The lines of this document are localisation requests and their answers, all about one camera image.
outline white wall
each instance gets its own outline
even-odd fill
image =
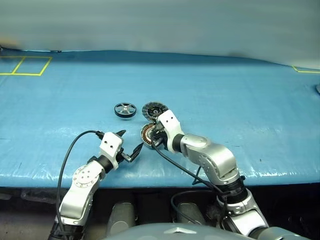
[[[243,56],[320,69],[320,0],[1,0],[0,45]]]

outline robotic arm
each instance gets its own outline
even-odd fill
[[[226,216],[222,220],[224,229],[252,236],[256,231],[269,227],[252,193],[245,188],[236,158],[228,148],[202,136],[185,134],[171,110],[158,116],[154,131],[164,131],[168,151],[182,153],[191,162],[199,165],[209,181],[222,193],[227,194]],[[223,208],[223,195],[218,195],[217,201]]]
[[[72,184],[64,196],[59,208],[63,229],[59,227],[58,217],[52,227],[48,240],[80,240],[84,226],[93,203],[93,196],[100,182],[112,169],[117,169],[123,160],[132,162],[140,153],[139,144],[132,155],[124,153],[122,135],[125,130],[117,133],[106,132],[100,144],[100,156],[91,157],[86,165],[79,167],[72,176]]]

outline wire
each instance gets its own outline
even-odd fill
[[[196,171],[196,176],[199,176],[199,173],[200,173],[200,170],[201,170],[201,166],[198,167],[198,170]],[[199,184],[200,182],[197,181],[197,179],[194,179],[193,182],[192,182],[192,185],[196,185],[196,184]]]
[[[226,218],[228,218],[228,215],[227,215],[227,210],[228,210],[228,197],[227,196],[224,196],[223,198],[223,208],[222,208],[222,214],[221,214],[221,217],[220,217],[220,220],[219,220],[219,226],[221,229],[225,229],[224,227],[224,221],[226,220]]]
[[[196,220],[192,219],[191,217],[189,217],[188,215],[184,214],[182,211],[180,211],[180,209],[175,205],[175,198],[184,194],[190,194],[190,193],[212,193],[211,190],[190,190],[190,191],[182,191],[182,192],[178,192],[175,195],[173,195],[170,199],[170,203],[172,208],[181,216],[183,216],[185,219],[189,220],[190,222],[192,222],[193,224],[200,224],[199,222],[197,222]]]
[[[183,172],[185,172],[186,174],[190,175],[191,177],[193,177],[194,179],[198,180],[200,183],[206,185],[208,188],[210,189],[214,189],[216,190],[219,194],[223,195],[224,193],[214,184],[212,184],[211,182],[205,181],[203,180],[201,177],[197,176],[196,174],[190,172],[189,170],[187,170],[186,168],[184,168],[183,166],[181,166],[180,164],[178,164],[177,162],[173,161],[170,157],[166,156],[164,153],[162,153],[155,144],[155,140],[154,140],[154,132],[151,131],[150,133],[150,139],[151,139],[151,145],[152,147],[156,150],[156,152],[162,156],[165,160],[167,160],[169,163],[175,165],[178,169],[182,170]]]
[[[58,186],[57,186],[57,188],[56,188],[56,203],[55,203],[56,218],[57,218],[57,220],[58,220],[60,232],[64,232],[64,231],[65,231],[64,225],[63,225],[62,220],[61,220],[60,211],[59,211],[59,206],[60,206],[60,190],[61,190],[61,182],[62,182],[62,176],[63,176],[63,174],[64,174],[64,169],[65,169],[65,166],[66,166],[68,157],[69,157],[69,155],[70,155],[70,152],[71,152],[72,148],[74,147],[76,141],[78,141],[78,139],[81,138],[83,135],[89,134],[89,133],[93,133],[93,134],[96,134],[96,135],[100,134],[99,131],[94,131],[94,130],[88,130],[88,131],[84,131],[83,133],[80,133],[80,134],[73,140],[73,142],[70,144],[69,149],[68,149],[68,151],[66,151],[66,154],[65,154],[65,156],[64,156],[64,160],[63,160],[62,165],[61,165],[60,174],[59,174],[59,179],[58,179]]]

